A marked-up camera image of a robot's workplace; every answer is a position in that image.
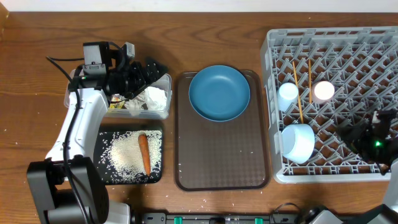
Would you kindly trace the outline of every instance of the wooden table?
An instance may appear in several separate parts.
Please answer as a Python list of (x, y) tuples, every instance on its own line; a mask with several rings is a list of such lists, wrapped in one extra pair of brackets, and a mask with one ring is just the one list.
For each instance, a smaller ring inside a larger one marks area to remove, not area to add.
[[(67, 81), (46, 55), (81, 57), (84, 42), (127, 41), (136, 45), (138, 60), (153, 56), (170, 67), (173, 79), (214, 64), (261, 74), (259, 49), (270, 29), (394, 25), (398, 14), (12, 12), (0, 42), (0, 222), (39, 221), (25, 173), (30, 162), (44, 159), (67, 113), (63, 105)], [(76, 63), (65, 62), (62, 67), (70, 71)], [(351, 214), (379, 205), (387, 189), (387, 182), (282, 185), (271, 180), (261, 190), (183, 192), (173, 175), (174, 103), (163, 122), (163, 178), (147, 186), (108, 187), (111, 199), (130, 203), (137, 211), (269, 213), (293, 202), (301, 207), (324, 204)]]

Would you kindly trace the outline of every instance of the dish rack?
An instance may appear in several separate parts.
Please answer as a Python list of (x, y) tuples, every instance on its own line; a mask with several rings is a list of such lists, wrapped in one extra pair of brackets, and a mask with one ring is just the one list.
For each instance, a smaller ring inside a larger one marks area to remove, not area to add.
[[(337, 126), (369, 121), (376, 109), (398, 108), (398, 27), (350, 27), (270, 30), (261, 47), (261, 67), (269, 112), (269, 142), (276, 181), (288, 183), (389, 180), (377, 164), (353, 154), (335, 133)], [(308, 102), (308, 59), (313, 84), (334, 84), (333, 100)], [(281, 131), (298, 124), (297, 104), (278, 110), (281, 84), (294, 83), (296, 63), (304, 123), (316, 134), (311, 158), (296, 164), (282, 156)], [(393, 120), (389, 138), (398, 137)]]

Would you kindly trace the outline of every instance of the wooden chopstick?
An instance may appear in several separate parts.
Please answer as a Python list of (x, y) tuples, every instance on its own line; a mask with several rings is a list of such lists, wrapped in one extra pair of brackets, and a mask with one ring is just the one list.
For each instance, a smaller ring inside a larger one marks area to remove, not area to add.
[(308, 78), (308, 87), (309, 87), (309, 89), (310, 89), (310, 99), (309, 99), (309, 102), (312, 103), (312, 90), (311, 90), (311, 82), (312, 82), (312, 79), (311, 79), (311, 59), (308, 59), (308, 75), (309, 75), (309, 78)]
[[(296, 86), (298, 89), (299, 83), (297, 82), (296, 66), (294, 65), (294, 61), (293, 61), (293, 73), (294, 73), (294, 82), (296, 83)], [(301, 123), (303, 124), (304, 119), (303, 119), (303, 110), (301, 109), (300, 91), (298, 91), (297, 102), (298, 102), (298, 109), (300, 110), (300, 120), (301, 120)]]

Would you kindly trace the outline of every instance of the blue plate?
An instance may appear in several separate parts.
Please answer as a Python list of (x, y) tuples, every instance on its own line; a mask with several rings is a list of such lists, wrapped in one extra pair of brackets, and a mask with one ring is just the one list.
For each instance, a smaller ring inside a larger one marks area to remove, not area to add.
[(229, 121), (239, 116), (249, 104), (250, 87), (236, 69), (224, 65), (198, 72), (189, 86), (193, 109), (211, 121)]

